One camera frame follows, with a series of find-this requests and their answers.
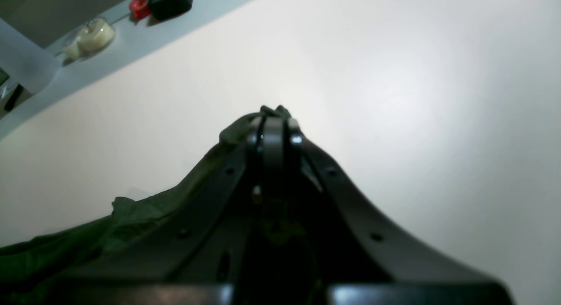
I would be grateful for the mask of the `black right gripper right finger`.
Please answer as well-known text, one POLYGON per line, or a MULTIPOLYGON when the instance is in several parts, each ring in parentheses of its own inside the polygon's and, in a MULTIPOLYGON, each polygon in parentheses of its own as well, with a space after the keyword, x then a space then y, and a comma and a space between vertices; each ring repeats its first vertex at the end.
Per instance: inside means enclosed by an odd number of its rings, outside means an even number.
POLYGON ((511 305, 505 287, 392 222, 294 119, 274 119, 274 200, 305 229, 329 305, 511 305))

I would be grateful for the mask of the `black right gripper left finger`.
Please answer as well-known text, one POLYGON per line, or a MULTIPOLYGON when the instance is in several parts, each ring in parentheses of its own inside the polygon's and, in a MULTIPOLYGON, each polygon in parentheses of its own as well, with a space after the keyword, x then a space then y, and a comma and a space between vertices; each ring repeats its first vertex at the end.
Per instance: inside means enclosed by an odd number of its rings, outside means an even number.
POLYGON ((54 305, 233 305, 253 220, 251 193, 274 155, 274 117, 170 219, 132 245, 63 277, 54 305))

